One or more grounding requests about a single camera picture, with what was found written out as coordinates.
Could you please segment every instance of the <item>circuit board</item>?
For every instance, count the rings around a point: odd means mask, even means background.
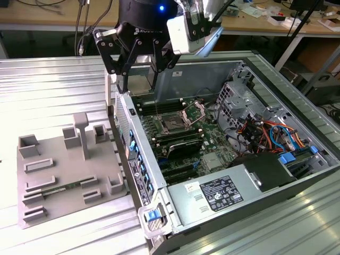
[[[184,101],[185,105],[191,105],[193,102],[193,100]],[[191,123],[201,117],[201,112],[195,105],[185,112]],[[226,140],[223,131],[207,109],[205,109],[205,116],[192,125],[183,122],[180,111],[141,116],[141,123],[164,178],[171,184],[221,171],[237,157],[233,146]],[[152,142],[184,132],[187,135],[183,135],[166,146]],[[169,159],[166,155],[166,148],[185,142],[186,139],[191,139],[190,141],[199,139],[201,142],[199,150],[188,156]]]

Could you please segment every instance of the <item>wooden desk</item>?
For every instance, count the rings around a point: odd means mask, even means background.
[[[27,3],[34,3],[33,0],[23,0]],[[91,0],[88,17],[88,25],[96,22],[98,17],[105,11],[109,0]],[[74,31],[77,19],[79,4],[77,0],[66,0],[59,4],[64,15],[45,11],[36,6],[28,6],[11,0],[8,8],[0,8],[0,30],[43,30],[43,31]],[[286,16],[292,12],[282,4],[273,0],[262,4],[265,6],[279,6]],[[82,31],[84,24],[85,10],[80,19],[79,31]],[[317,22],[318,18],[311,18],[311,23],[305,25],[299,35],[294,39],[286,53],[276,65],[280,69],[291,53],[295,50],[303,37],[336,37],[340,33],[334,33]],[[99,23],[103,29],[111,29],[118,21],[118,0],[113,0],[109,13]],[[225,35],[253,35],[253,36],[286,36],[288,29],[282,26],[270,24],[265,17],[254,18],[246,13],[240,12],[239,17],[223,17],[222,26]]]

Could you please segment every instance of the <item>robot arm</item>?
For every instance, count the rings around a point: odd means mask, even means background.
[[[117,26],[93,32],[107,72],[122,77],[120,93],[128,91],[129,70],[138,56],[151,55],[157,78],[164,69],[172,69],[182,54],[205,45],[211,21],[205,17],[202,0],[193,1],[194,8],[182,0],[120,0]],[[209,2],[223,4],[218,0],[204,2],[206,6]],[[115,46],[121,49],[117,61],[111,58]]]

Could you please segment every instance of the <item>metal work surface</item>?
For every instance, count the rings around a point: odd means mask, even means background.
[[[1,254],[148,254],[131,195],[28,229],[17,225],[18,136],[62,136],[78,112],[87,112],[86,130],[97,124],[109,129],[104,98],[104,66],[97,57],[0,63]]]
[[[225,54],[247,57],[281,91],[286,80],[269,70],[266,61],[251,52]],[[130,195],[21,230],[16,208],[16,145],[18,136],[34,133],[37,139],[62,135],[72,114],[87,112],[90,125],[104,124],[104,65],[99,57],[18,59],[0,63],[0,202],[1,254],[147,254]],[[265,90],[256,84],[260,94]],[[277,101],[273,95],[261,95]],[[285,94],[291,99],[294,93]],[[296,105],[324,131],[338,134],[336,126],[321,119],[315,107],[296,98]],[[173,254],[338,254],[340,173],[336,173],[259,214],[182,247]]]

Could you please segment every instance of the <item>pcie slot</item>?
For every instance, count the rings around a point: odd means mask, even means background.
[[[183,172],[183,173],[175,175],[175,176],[165,177],[165,181],[168,184],[172,184],[174,182],[179,182],[183,179],[187,179],[187,178],[194,177],[194,176],[197,176],[196,170],[188,170],[186,172]]]
[[[173,137],[173,138],[169,138],[169,139],[157,139],[156,142],[159,143],[161,146],[163,146],[163,145],[167,145],[170,142],[177,141],[178,139],[188,141],[188,140],[193,140],[193,139],[196,139],[196,138],[197,138],[196,133],[188,134],[188,135],[182,134],[182,135],[179,135],[178,137]]]
[[[166,172],[162,172],[164,177],[168,177],[170,175],[174,175],[183,171],[187,171],[187,170],[192,170],[193,166],[192,165],[188,165],[188,166],[183,166],[183,167],[179,167],[179,168],[175,168]]]

